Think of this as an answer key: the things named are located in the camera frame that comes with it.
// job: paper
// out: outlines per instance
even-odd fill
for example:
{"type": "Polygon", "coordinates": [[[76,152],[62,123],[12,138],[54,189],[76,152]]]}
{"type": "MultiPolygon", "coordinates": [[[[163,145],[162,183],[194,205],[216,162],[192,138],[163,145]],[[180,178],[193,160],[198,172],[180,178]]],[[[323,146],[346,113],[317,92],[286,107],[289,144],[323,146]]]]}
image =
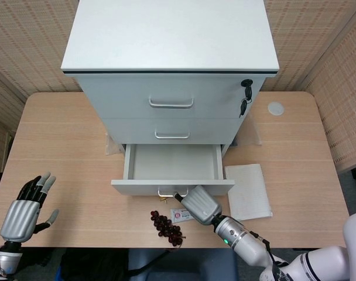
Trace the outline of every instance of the paper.
{"type": "Polygon", "coordinates": [[[239,221],[272,216],[260,164],[225,167],[227,179],[235,180],[228,192],[230,214],[239,221]]]}

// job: robotic hand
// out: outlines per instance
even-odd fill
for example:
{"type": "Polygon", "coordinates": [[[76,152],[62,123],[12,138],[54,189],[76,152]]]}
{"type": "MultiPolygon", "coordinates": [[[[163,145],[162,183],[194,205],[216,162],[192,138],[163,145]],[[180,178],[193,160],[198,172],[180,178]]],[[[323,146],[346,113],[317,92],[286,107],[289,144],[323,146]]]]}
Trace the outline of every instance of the robotic hand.
{"type": "Polygon", "coordinates": [[[344,226],[346,248],[330,246],[299,255],[291,264],[271,254],[269,242],[248,231],[237,220],[222,215],[221,205],[201,186],[185,198],[184,205],[201,224],[213,225],[214,232],[250,266],[261,266],[260,281],[356,281],[356,214],[344,226]]]}
{"type": "Polygon", "coordinates": [[[27,182],[9,207],[0,231],[6,241],[0,246],[0,280],[13,280],[8,275],[14,274],[18,267],[22,243],[30,240],[32,234],[50,227],[56,220],[58,210],[54,210],[46,222],[36,224],[40,209],[55,181],[56,177],[46,173],[27,182]]]}

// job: grapes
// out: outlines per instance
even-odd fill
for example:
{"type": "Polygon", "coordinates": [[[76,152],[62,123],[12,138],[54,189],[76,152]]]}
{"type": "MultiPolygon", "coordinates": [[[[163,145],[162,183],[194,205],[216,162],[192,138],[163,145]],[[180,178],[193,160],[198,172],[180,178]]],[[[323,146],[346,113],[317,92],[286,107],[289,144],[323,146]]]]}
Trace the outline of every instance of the grapes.
{"type": "Polygon", "coordinates": [[[158,211],[151,211],[150,215],[150,220],[153,221],[153,225],[159,231],[159,237],[168,237],[168,241],[172,243],[173,247],[182,245],[182,238],[185,237],[182,237],[179,226],[173,225],[172,221],[167,219],[167,216],[160,215],[158,211]]]}

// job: drawer handle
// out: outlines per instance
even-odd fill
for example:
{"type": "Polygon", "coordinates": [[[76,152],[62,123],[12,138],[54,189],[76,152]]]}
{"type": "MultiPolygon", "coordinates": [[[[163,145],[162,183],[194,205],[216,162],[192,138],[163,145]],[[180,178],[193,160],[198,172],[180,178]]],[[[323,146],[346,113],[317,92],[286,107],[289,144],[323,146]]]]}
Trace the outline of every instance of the drawer handle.
{"type": "MultiPolygon", "coordinates": [[[[174,194],[176,193],[176,191],[174,191],[173,194],[161,194],[161,193],[160,193],[160,187],[159,187],[159,188],[157,189],[157,193],[158,193],[158,195],[159,195],[160,197],[174,197],[174,194]]],[[[186,187],[186,193],[185,193],[185,194],[179,194],[179,195],[181,195],[182,197],[184,197],[184,196],[187,196],[188,193],[189,193],[189,187],[186,187]]]]}
{"type": "Polygon", "coordinates": [[[157,133],[157,131],[155,131],[155,137],[156,139],[188,139],[190,137],[190,132],[187,133],[187,135],[185,136],[159,136],[159,133],[157,133]]]}
{"type": "Polygon", "coordinates": [[[149,105],[153,108],[175,108],[175,109],[188,109],[194,105],[194,99],[191,99],[190,104],[157,104],[149,98],[149,105]]]}

